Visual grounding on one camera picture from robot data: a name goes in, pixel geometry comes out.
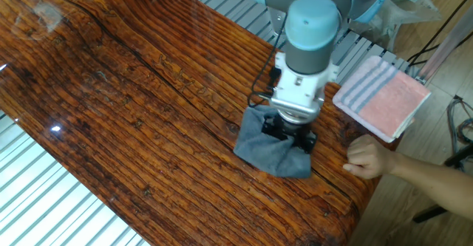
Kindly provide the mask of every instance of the human hand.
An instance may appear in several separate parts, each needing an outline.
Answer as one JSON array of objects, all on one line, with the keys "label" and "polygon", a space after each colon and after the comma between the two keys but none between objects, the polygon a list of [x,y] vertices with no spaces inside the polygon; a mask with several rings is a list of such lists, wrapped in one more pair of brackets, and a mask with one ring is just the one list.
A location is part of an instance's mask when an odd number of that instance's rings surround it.
[{"label": "human hand", "polygon": [[396,155],[372,136],[363,135],[348,147],[348,164],[344,164],[343,168],[368,180],[390,173],[395,167]]}]

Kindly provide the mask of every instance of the striped towel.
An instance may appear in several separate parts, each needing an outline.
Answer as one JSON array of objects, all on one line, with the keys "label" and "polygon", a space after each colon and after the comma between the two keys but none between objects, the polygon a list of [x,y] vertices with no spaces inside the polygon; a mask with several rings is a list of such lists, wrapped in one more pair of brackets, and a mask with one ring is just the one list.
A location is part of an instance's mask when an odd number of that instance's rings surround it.
[{"label": "striped towel", "polygon": [[430,91],[378,56],[368,58],[333,103],[385,142],[401,136]]}]

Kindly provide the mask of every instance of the human arm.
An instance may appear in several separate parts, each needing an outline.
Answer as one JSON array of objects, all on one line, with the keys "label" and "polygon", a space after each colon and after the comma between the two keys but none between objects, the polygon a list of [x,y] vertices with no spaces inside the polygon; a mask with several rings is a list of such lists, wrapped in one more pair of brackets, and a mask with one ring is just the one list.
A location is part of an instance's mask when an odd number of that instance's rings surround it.
[{"label": "human arm", "polygon": [[414,185],[446,210],[473,220],[473,177],[452,168],[412,159],[364,135],[348,148],[344,169],[372,179],[392,174]]}]

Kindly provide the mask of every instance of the finger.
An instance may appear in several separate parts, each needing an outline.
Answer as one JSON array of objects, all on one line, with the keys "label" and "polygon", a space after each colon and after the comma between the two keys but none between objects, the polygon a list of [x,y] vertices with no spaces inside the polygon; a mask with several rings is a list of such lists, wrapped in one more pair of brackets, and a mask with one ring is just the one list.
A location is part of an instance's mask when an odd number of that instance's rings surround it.
[{"label": "finger", "polygon": [[347,149],[347,155],[360,154],[366,151],[365,146],[353,146]]},{"label": "finger", "polygon": [[362,177],[362,178],[367,179],[367,180],[373,178],[370,175],[370,172],[367,169],[365,169],[365,168],[363,168],[359,165],[344,164],[343,168],[346,171],[350,172],[351,174],[353,174],[357,177]]},{"label": "finger", "polygon": [[370,158],[365,153],[351,154],[348,156],[348,163],[353,165],[369,165]]},{"label": "finger", "polygon": [[357,144],[359,144],[360,142],[363,142],[364,138],[365,138],[365,135],[362,135],[362,136],[360,136],[360,137],[354,139],[354,141],[352,141],[352,143],[351,143],[350,145],[351,145],[351,146],[357,145]]}]

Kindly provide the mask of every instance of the plastic bag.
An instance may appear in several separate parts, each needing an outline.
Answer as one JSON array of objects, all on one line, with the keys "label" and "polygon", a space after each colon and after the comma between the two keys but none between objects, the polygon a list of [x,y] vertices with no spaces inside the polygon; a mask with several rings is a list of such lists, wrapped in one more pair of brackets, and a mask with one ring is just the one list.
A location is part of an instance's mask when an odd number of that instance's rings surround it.
[{"label": "plastic bag", "polygon": [[438,20],[441,15],[431,0],[386,0],[368,24],[353,21],[350,29],[393,51],[402,24]]}]

